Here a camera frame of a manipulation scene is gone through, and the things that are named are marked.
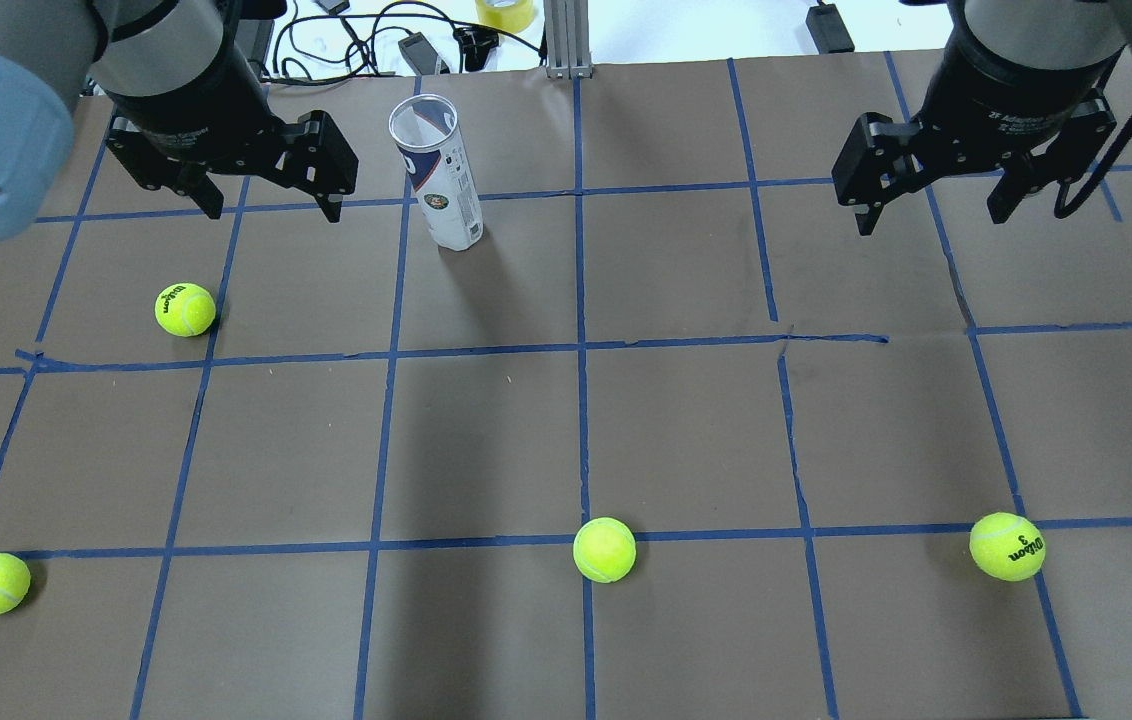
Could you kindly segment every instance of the can label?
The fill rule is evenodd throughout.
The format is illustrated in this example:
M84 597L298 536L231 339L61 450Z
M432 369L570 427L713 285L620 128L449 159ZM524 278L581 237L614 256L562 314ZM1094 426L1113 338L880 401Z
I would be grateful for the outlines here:
M468 249L484 228L455 106L435 95L408 98L393 110L389 132L434 241Z

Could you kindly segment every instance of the blue tape grid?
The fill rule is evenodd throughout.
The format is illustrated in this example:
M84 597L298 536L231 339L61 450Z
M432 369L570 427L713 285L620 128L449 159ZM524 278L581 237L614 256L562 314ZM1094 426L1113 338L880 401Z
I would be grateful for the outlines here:
M894 83L897 96L900 101L900 109L904 117L909 115L908 104L903 96L903 87L899 82L894 59L890 53L885 53L885 60L892 83ZM350 208L359 206L394 206L402 208L401 233L398 238L398 264L397 285L394 291L393 301L393 329L392 342L387 351L361 352L361 354L312 354L312 355L255 355L255 357L215 357L215 333L211 332L211 341L206 348L206 357L200 361L185 361L185 363L130 363L130 365L75 365L67 363L44 357L32 354L27 351L17 351L18 359L25 361L24 366L0 366L0 375L22 375L23 387L19 393L16 406L5 434L2 445L0 445L0 473L5 454L7 454L10 438L16 430L23 405L31 393L32 384L37 374L43 372L160 372L160 370L172 369L201 369L201 383L195 404L194 415L188 429L188 439L185 448L181 473L172 506L172 515L168 525L168 540L162 547L121 547L121 548L62 548L62 550L38 550L17 552L22 557L31 560L57 559L57 557L72 557L74 559L85 559L85 557L151 557L162 560L162 569L158 574L158 586L154 594L153 610L151 610L149 627L147 628L144 652L142 652L140 672L138 672L135 693L132 694L131 718L140 714L142 698L146 683L147 670L149 670L151 655L153 655L156 629L162 614L162 603L168 583L169 565L173 557L205 557L205 556L231 556L231 555L274 555L275 552L368 552L368 575L366 575L365 609L362 609L362 628L359 648L359 665L355 669L355 706L354 717L365 717L365 693L366 674L369 666L369 650L371 641L371 628L374 627L374 594L375 578L377 578L379 552L400 552L414 550L430 550L430 548L457 548L457 547L516 547L516 546L565 546L572 541L569 534L540 534L540 535L497 535L497 537L462 537L462 538L438 538L419 539L419 541L386 541L380 538L384 478L387 471L388 443L391 437L391 420L393 405L394 379L396 379L396 362L403 357L447 357L447 355L496 355L496 354L520 354L520 352L576 352L578 354L578 428L580 428L580 518L586 521L592 518L592 507L589 499L589 465L588 465L588 354L589 351L621 350L623 348L686 348L686 346L713 346L713 345L748 345L749 343L778 343L786 341L816 341L816 342L871 342L885 343L885 336L874 336L874 334L830 334L830 336L807 336L807 334L757 334L757 336L730 336L730 337L700 337L700 338L650 338L642 341L588 341L585 324L585 225L584 225L584 199L594 195L627 195L627 192L698 192L713 190L743 190L748 188L753 206L754 228L757 232L758 259L763 275L763 288L766 291L767 310L771 319L778 316L775 295L773 295L773 283L770 272L770 258L767 257L766 234L762 222L761 200L758 199L758 188L761 187L786 187L804 185L830 185L830 178L770 178L758 179L757 170L753 163L752 142L749 137L748 119L745 114L744 96L740 92L740 84L734 60L727 60L727 74L731 83L731 92L735 101L736 117L738 117L740 138L743 142L745 165L748 169L748 181L740 182L713 182L713 183L681 183L681 185L653 185L635 187L585 187L584 183L584 135L583 122L581 122L581 91L578 78L572 83L572 122L574 122L574 151L575 151L575 183L569 190L560 191L537 191L537 192L489 192L483 195L483 200L525 200L542 199L542 197L571 196L575 199L575 223L576 223L576 312L578 314L578 332L576 332L575 343L554 343L552 345L521 345L521 346L492 346L492 348L434 348L434 350L400 351L400 324L402 288L405 281L406 264L406 237L409 234L410 206L414 205L414 199L410 195L406 186L401 197L394 199L370 199L370 200L346 200ZM415 92L419 92L419 79L415 78ZM37 218L37 223L71 223L68 241L66 242L62 259L60 259L54 283L51 284L50 295L46 301L44 314L37 329L37 341L44 340L53 312L58 293L63 283L68 262L71 259L72 248L76 238L82 231L83 222L108 222L109 220L125 218L162 218L162 217L195 217L200 215L198 209L158 209L138 211L138 213L100 213L87 214L92 188L98 179L101 161L103 161L104 143L101 142L96 152L94 165L91 169L91 177L87 179L85 190L82 194L82 202L77 213L74 215L55 215L54 217ZM1116 165L1113 172L1132 172L1132 164ZM232 271L232 260L237 246L238 232L240 232L242 217L247 213L264 213L265 211L310 211L315 209L314 202L293 202L293 204L273 205L249 205L246 204L247 188L249 179L242 186L240 197L238 197L234 208L226 208L226 213L233 214L233 231L229 241L228 256L224 262L222 278L220 280L218 297L226 295L229 275ZM1116 204L1110 188L1101 187L1105 199L1109 204L1113 217L1118 222L1122 220L1118 204ZM981 378L983 392L990 411L990 420L994 425L1002 462L1006 470L1007 486L1011 500L1015 509L1024 512L1023 497L1020 496L1018 480L1013 462L1010 458L1009 446L1005 439L1004 429L1001 427L1000 412L997 411L994 389L988 379L987 368L983 362L979 337L996 336L996 334L1024 334L1024 333L1055 333L1055 332L1110 332L1132 329L1132 322L1129 323L1079 323L1073 325L1014 325L1014 327L981 327L964 301L964 291L960 282L957 262L947 241L935 196L927 190L927 200L931 205L931 213L935 218L936 232L940 238L941 249L946 256L951 278L953 278L954 292L963 315L967 318L970 346L972 346L974 360L976 360L979 378ZM242 545L242 546L178 546L177 538L179 512L182 508L183 491L187 483L188 468L190 468L194 446L196 443L197 425L200 422L201 404L204 404L206 389L209 387L211 370L215 366L232 365L274 365L274 363L328 363L329 361L355 361L355 360L387 360L388 374L386 378L386 397L384 397L383 420L380 428L379 465L377 470L377 487L375 487L374 502L374 524L371 525L371 537L369 541L354 542L329 542L329 543L281 543L281 545ZM805 542L805 557L807 557L808 581L812 598L813 620L816 624L816 635L818 643L818 660L823 682L825 683L825 694L827 702L827 713L837 719L837 689L834 679L834 659L827 650L827 629L825 618L823 618L823 602L821 588L818 588L818 566L816 552L814 552L814 541L817 538L829 537L886 537L901 534L945 534L968 532L968 524L919 524L919 525L854 525L854 528L816 528L812 524L809 509L801 488L798 443L795 440L794 429L794 398L791 398L791 387L787 377L787 365L783 357L777 363L778 383L780 383L781 397L784 402L784 427L787 439L789 439L789 451L791 470L794 471L794 490L798 497L800 525L798 528L740 528L726 530L676 530L676 532L640 532L636 539L640 542L695 542L695 541L722 541L722 539L778 539L778 538L800 538ZM1094 529L1094 528L1132 528L1132 518L1037 518L1038 528L1047 530L1065 529ZM1060 665L1060 678L1064 685L1069 701L1070 711L1073 715L1081 715L1072 676L1070 676L1067 661L1064 652L1064 644L1060 637L1058 626L1055 624L1054 611L1050 609L1050 597L1047 591L1045 575L1038 575L1038 595L1041 600L1043 616L1046 618L1047 629L1050 633L1050 643L1055 648L1056 660ZM594 678L594 640L593 640L593 598L592 584L585 580L581 582L581 602L583 602L584 618L584 675L585 675L585 709L590 720L597 715L597 687Z

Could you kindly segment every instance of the metal bracket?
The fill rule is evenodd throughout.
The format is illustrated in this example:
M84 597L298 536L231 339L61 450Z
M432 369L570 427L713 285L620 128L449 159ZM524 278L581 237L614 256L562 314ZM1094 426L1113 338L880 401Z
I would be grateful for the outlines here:
M588 49L588 0L544 0L544 37L548 77L593 77L593 54Z

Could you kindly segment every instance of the power adapter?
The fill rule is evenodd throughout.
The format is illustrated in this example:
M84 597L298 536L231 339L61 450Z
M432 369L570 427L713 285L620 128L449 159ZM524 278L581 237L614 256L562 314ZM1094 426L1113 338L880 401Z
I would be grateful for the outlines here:
M811 40L822 55L831 53L854 53L855 42L835 5L816 5L807 10L807 29Z

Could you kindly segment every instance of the table surface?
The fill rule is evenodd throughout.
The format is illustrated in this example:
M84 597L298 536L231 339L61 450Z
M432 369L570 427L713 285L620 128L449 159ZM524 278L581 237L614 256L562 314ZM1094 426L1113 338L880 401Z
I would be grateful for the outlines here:
M361 156L338 224L138 190L83 102L0 243L0 715L1132 715L1132 146L1066 222L951 178L858 237L832 158L936 61L275 89ZM464 252L384 131L415 91L460 109ZM156 327L173 282L206 336ZM969 559L1003 509L1037 578ZM594 585L603 515L638 565Z

